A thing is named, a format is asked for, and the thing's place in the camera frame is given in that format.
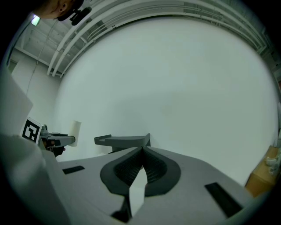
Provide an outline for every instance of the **white panel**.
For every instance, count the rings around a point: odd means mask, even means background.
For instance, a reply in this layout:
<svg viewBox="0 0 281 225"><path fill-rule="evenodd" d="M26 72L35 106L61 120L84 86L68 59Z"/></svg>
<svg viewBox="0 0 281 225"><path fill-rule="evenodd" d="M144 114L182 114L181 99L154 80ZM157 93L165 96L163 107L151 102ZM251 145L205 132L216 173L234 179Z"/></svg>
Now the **white panel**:
<svg viewBox="0 0 281 225"><path fill-rule="evenodd" d="M56 125L81 121L60 160L97 156L94 137L151 134L153 147L202 159L240 184L277 137L277 92L236 36L185 19L134 23L95 44L65 75Z"/></svg>
<svg viewBox="0 0 281 225"><path fill-rule="evenodd" d="M40 124L47 124L50 132L54 131L54 105L61 79L58 76L48 76L48 67L41 63L37 65L32 76L36 60L17 50L13 51L12 58L14 58L14 55L20 58L20 61L15 67L12 77L22 89L23 93L27 93L27 97L33 103L29 117L38 121Z"/></svg>

